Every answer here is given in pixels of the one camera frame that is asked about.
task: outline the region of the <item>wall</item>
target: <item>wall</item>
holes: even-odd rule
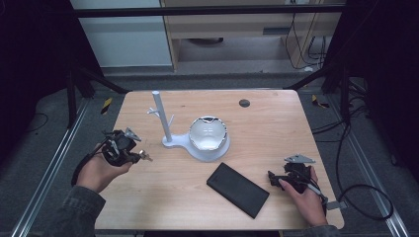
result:
[[[158,0],[71,0],[74,9],[160,7]],[[102,68],[171,66],[162,17],[86,18],[80,23]]]

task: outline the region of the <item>person's right hand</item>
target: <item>person's right hand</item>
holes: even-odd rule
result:
[[[313,167],[311,167],[310,173],[311,179],[317,182],[317,175]],[[280,180],[280,184],[291,196],[299,213],[301,213],[302,217],[304,217],[310,226],[328,224],[321,205],[321,198],[318,194],[311,189],[305,189],[304,193],[300,194],[292,185],[284,180]]]

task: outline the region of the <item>cable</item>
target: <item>cable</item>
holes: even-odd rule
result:
[[[96,154],[101,153],[98,152],[100,148],[106,143],[108,140],[108,137],[105,137],[105,139],[100,143],[100,145],[96,146],[95,149],[87,154],[77,165],[76,169],[73,172],[73,176],[71,178],[71,186],[75,186],[77,183],[78,175],[80,174],[81,169],[87,164],[87,162],[90,161]]]
[[[315,37],[311,38],[310,44],[308,46],[307,55],[309,58],[317,60],[317,68],[320,69],[323,66],[324,59],[326,57],[326,37],[322,37],[321,49],[320,52],[313,53],[311,52],[311,48],[315,41]]]
[[[36,130],[40,129],[41,127],[45,126],[45,125],[46,125],[46,123],[48,122],[48,116],[47,116],[46,114],[44,114],[44,113],[36,113],[35,115],[36,115],[36,116],[44,116],[44,117],[45,117],[45,121],[44,121],[44,122],[43,122],[43,124],[41,124],[40,126],[38,126],[38,127],[34,128],[34,129],[31,129],[31,130],[27,130],[27,131],[26,131],[27,133],[29,133],[29,132],[33,132],[33,131],[36,131]]]
[[[296,169],[290,169],[292,172],[295,172],[297,174],[299,174],[301,177],[303,177],[308,183],[310,183],[311,185],[313,185],[315,188],[317,188],[318,190],[320,190],[320,188],[317,185],[317,182],[315,182],[315,180],[313,180],[313,178],[311,177],[307,177],[305,174],[303,174],[302,172],[296,170]]]
[[[320,142],[320,143],[334,143],[334,142],[339,142],[340,140],[330,140],[330,141],[324,141],[324,140],[314,140],[315,142]]]
[[[352,112],[350,112],[351,118],[357,117],[358,115],[356,115],[356,113],[357,112],[361,112],[362,113],[364,108],[365,108],[365,106],[359,106],[358,108],[356,108],[355,110],[353,110]],[[313,135],[319,134],[319,133],[323,133],[323,132],[329,131],[329,130],[337,127],[338,125],[342,124],[343,122],[344,122],[343,120],[334,121],[334,122],[331,122],[329,124],[323,125],[321,127],[313,128],[311,131],[312,131],[312,134]]]
[[[357,93],[358,95],[361,95],[361,96],[366,96],[368,88],[367,88],[367,83],[366,83],[365,79],[364,79],[363,83],[364,83],[364,88],[359,86],[357,83],[353,82],[351,80],[351,78],[349,78],[349,84],[350,84],[349,89],[350,89],[350,91],[355,92],[355,93]]]
[[[296,15],[296,13],[293,13],[293,19],[291,21],[290,30],[289,30],[289,32],[288,32],[288,34],[286,36],[286,40],[285,40],[286,52],[287,52],[287,55],[289,56],[289,59],[290,59],[290,62],[291,62],[291,65],[292,65],[293,69],[303,69],[303,68],[305,68],[307,66],[316,65],[316,63],[310,63],[310,62],[305,61],[305,59],[304,59],[304,57],[302,55],[301,46],[299,45],[299,41],[298,41],[298,38],[297,38],[297,35],[296,35],[295,26],[294,26],[294,23],[295,23],[295,15]],[[301,57],[302,61],[306,63],[306,65],[303,66],[303,67],[296,67],[296,66],[293,65],[293,61],[291,60],[290,52],[288,51],[288,38],[289,38],[289,35],[290,35],[292,29],[293,29],[293,34],[295,36],[296,45],[298,46],[299,56]]]
[[[364,96],[358,96],[358,97],[353,97],[353,98],[351,98],[351,100],[349,100],[349,103],[352,103],[353,101],[355,101],[355,100],[362,100],[362,101],[365,101],[365,97]]]
[[[394,206],[393,206],[393,203],[391,202],[391,200],[390,200],[390,198],[388,197],[388,195],[386,195],[383,191],[381,191],[381,190],[379,190],[378,188],[376,188],[376,187],[374,187],[374,186],[370,186],[370,185],[365,185],[365,184],[356,184],[356,185],[353,185],[353,186],[351,186],[351,187],[349,187],[349,188],[347,188],[346,190],[343,190],[343,188],[342,188],[342,183],[341,183],[341,180],[340,180],[340,175],[339,175],[339,159],[340,159],[340,152],[341,152],[341,150],[342,150],[342,144],[343,144],[343,140],[344,140],[344,138],[345,138],[345,133],[347,132],[347,130],[348,130],[348,128],[350,127],[351,125],[350,124],[346,124],[346,126],[345,126],[345,128],[344,128],[344,132],[343,132],[343,134],[342,134],[342,137],[341,137],[341,140],[340,140],[340,142],[339,142],[339,147],[338,147],[338,152],[337,152],[337,155],[336,155],[336,165],[335,165],[335,172],[336,172],[336,180],[337,180],[337,183],[338,183],[338,187],[339,187],[339,190],[340,190],[340,192],[341,192],[341,195],[339,195],[339,197],[338,197],[338,201],[341,201],[342,200],[342,198],[345,198],[345,200],[356,210],[356,211],[358,211],[360,214],[362,214],[363,216],[365,216],[365,217],[368,217],[368,218],[370,218],[370,219],[373,219],[373,220],[387,220],[387,219],[389,219],[391,216],[392,216],[392,214],[394,213]],[[374,215],[371,215],[371,214],[369,214],[369,213],[366,213],[365,211],[363,211],[363,210],[361,210],[359,207],[357,207],[349,198],[347,198],[347,197],[345,197],[345,194],[348,192],[348,191],[350,191],[350,190],[353,190],[353,189],[355,189],[355,188],[367,188],[367,189],[372,189],[372,190],[375,190],[376,192],[378,192],[378,193],[380,193],[381,195],[383,195],[386,199],[387,199],[387,201],[388,201],[388,203],[390,204],[390,211],[388,212],[388,215],[386,215],[386,216],[374,216]]]

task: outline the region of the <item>wire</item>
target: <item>wire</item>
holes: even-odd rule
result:
[[[27,133],[33,132],[33,131],[36,131],[36,130],[39,130],[41,127],[45,126],[46,123],[48,122],[48,116],[46,114],[44,114],[44,113],[36,113],[35,115],[36,116],[44,116],[45,117],[45,121],[43,122],[43,124],[39,125],[38,127],[34,128],[34,129],[31,129],[31,130],[27,130],[26,131]]]
[[[338,147],[338,152],[337,152],[337,155],[336,155],[336,165],[335,165],[335,172],[336,172],[336,180],[337,180],[337,184],[338,184],[338,187],[339,187],[339,190],[340,190],[340,192],[341,192],[341,195],[339,195],[339,197],[338,197],[338,201],[341,201],[342,200],[342,198],[345,198],[345,200],[355,209],[355,210],[357,210],[360,214],[362,214],[362,215],[364,215],[364,216],[366,216],[366,217],[368,217],[368,218],[370,218],[370,219],[373,219],[373,220],[387,220],[387,219],[389,219],[391,216],[392,216],[392,214],[394,213],[394,206],[393,206],[393,204],[392,204],[392,202],[391,202],[391,200],[390,200],[390,198],[388,197],[388,195],[386,195],[383,191],[381,191],[381,190],[379,190],[378,188],[376,188],[376,187],[374,187],[374,186],[370,186],[370,185],[365,185],[365,184],[356,184],[356,185],[353,185],[353,186],[351,186],[351,187],[349,187],[349,188],[347,188],[346,190],[343,190],[343,188],[342,188],[342,183],[341,183],[341,180],[340,180],[340,175],[339,175],[339,160],[340,160],[340,153],[341,153],[341,150],[342,150],[342,144],[343,144],[343,140],[345,139],[345,133],[348,131],[348,129],[349,129],[349,127],[350,127],[351,125],[350,124],[346,124],[346,126],[345,126],[345,128],[344,128],[344,132],[343,132],[343,134],[342,134],[342,137],[341,137],[341,140],[340,140],[340,142],[339,142],[339,147]],[[372,190],[375,190],[375,191],[377,191],[378,193],[380,193],[381,195],[383,195],[386,199],[387,199],[387,201],[388,201],[388,203],[390,204],[390,211],[388,212],[388,215],[386,215],[386,216],[375,216],[375,215],[371,215],[371,214],[369,214],[369,213],[366,213],[365,211],[363,211],[363,210],[361,210],[359,207],[357,207],[348,197],[345,197],[345,195],[346,195],[346,193],[348,192],[348,191],[350,191],[350,190],[353,190],[353,189],[355,189],[355,188],[366,188],[366,189],[372,189]]]
[[[303,174],[302,172],[296,170],[296,169],[290,169],[292,172],[295,172],[297,174],[299,174],[301,177],[303,177],[308,183],[312,184],[315,188],[317,188],[318,190],[320,190],[320,188],[317,185],[317,182],[315,182],[315,180],[313,180],[313,178],[311,177],[307,177],[305,174]]]
[[[352,112],[350,112],[351,118],[357,117],[358,116],[357,115],[357,112],[361,112],[362,113],[364,111],[364,108],[365,108],[365,106],[359,106],[358,108],[356,108],[355,110],[353,110]],[[342,124],[343,122],[344,122],[343,120],[334,121],[334,122],[331,122],[329,124],[323,125],[321,127],[313,128],[311,131],[312,131],[312,134],[313,135],[319,134],[319,133],[323,133],[323,132],[329,131],[329,130],[337,127],[338,125]]]
[[[289,30],[289,32],[288,32],[288,34],[286,36],[286,40],[285,40],[286,52],[287,52],[287,55],[289,56],[289,59],[290,59],[290,62],[291,62],[291,65],[292,65],[293,69],[303,69],[303,68],[305,68],[307,66],[316,65],[316,63],[311,63],[311,62],[305,61],[305,59],[304,59],[304,57],[302,55],[301,46],[299,45],[299,41],[298,41],[298,38],[297,38],[297,35],[296,35],[295,26],[294,26],[294,23],[295,23],[295,15],[296,15],[296,13],[293,13],[293,20],[291,21],[290,30]],[[291,55],[290,55],[290,52],[288,50],[288,38],[289,38],[289,35],[290,35],[292,29],[293,29],[293,34],[295,36],[296,45],[298,46],[299,56],[301,57],[302,61],[304,61],[306,63],[306,65],[303,66],[303,67],[296,67],[296,66],[293,65],[293,61],[291,60]]]
[[[320,52],[311,52],[311,48],[315,41],[315,37],[311,38],[310,44],[308,46],[307,55],[309,58],[317,60],[317,68],[320,69],[323,66],[324,59],[326,57],[326,37],[322,37],[321,49]]]
[[[349,103],[352,103],[353,101],[355,101],[355,100],[362,100],[362,101],[365,101],[365,97],[364,96],[359,96],[359,97],[353,97],[353,98],[351,98],[351,100],[349,100]]]
[[[325,141],[325,140],[314,140],[315,142],[319,142],[319,143],[334,143],[334,142],[339,142],[340,140],[330,140],[330,141]]]

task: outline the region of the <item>white pole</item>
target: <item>white pole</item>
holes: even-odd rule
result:
[[[160,116],[161,124],[163,125],[164,134],[168,142],[172,141],[172,133],[170,133],[169,124],[167,123],[166,114],[164,113],[163,103],[161,102],[160,93],[153,91],[154,102],[156,103],[157,111]]]

